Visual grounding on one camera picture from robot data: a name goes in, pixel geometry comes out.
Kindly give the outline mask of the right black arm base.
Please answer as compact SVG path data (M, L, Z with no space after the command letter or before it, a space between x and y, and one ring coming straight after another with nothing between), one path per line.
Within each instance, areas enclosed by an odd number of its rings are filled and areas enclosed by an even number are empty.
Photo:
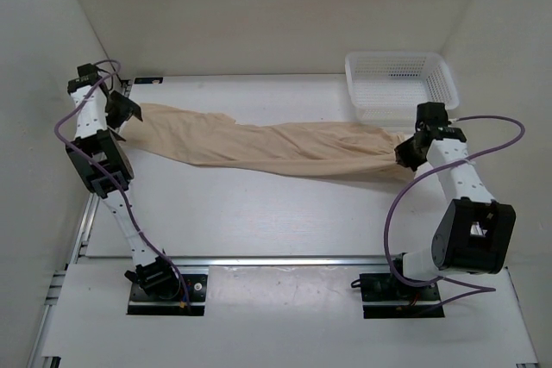
M412 287L391 273L362 273L350 287L361 293L364 319L444 318L435 284Z

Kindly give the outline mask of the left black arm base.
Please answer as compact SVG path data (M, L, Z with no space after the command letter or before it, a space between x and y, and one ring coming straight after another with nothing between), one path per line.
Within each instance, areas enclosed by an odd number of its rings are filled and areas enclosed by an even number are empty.
M183 275L190 305L184 298L179 282L172 284L164 293L148 294L138 283L132 282L129 291L127 315L145 316L203 316L208 289L208 274L193 271Z

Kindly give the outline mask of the beige trousers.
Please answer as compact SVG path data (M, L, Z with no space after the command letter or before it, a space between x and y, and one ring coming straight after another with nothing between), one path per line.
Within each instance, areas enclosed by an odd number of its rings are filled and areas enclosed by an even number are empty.
M200 167L225 167L290 177L362 175L368 180L410 182L394 149L405 141L357 122L290 122L269 126L239 124L221 113L199 113L144 103L141 120L126 122L126 144Z

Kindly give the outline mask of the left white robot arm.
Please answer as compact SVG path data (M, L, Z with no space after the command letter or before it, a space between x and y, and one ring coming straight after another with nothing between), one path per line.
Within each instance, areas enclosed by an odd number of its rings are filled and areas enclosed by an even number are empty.
M114 78L98 63L77 68L67 93L75 110L54 127L86 189L98 196L116 219L134 264L125 277L148 296L163 301L185 300L182 277L165 252L158 249L138 226L129 189L134 171L117 130L129 120L141 121L139 104L106 83Z

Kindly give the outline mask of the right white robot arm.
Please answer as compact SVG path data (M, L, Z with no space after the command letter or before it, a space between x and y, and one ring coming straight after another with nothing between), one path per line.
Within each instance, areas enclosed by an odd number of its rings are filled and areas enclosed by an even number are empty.
M448 207L430 246L405 253L387 278L390 293L405 299L419 283L453 274L497 274L505 262L516 221L510 204L497 201L483 184L467 150L467 138L453 127L442 103L417 106L414 135L395 148L399 165L416 171L428 163L438 176Z

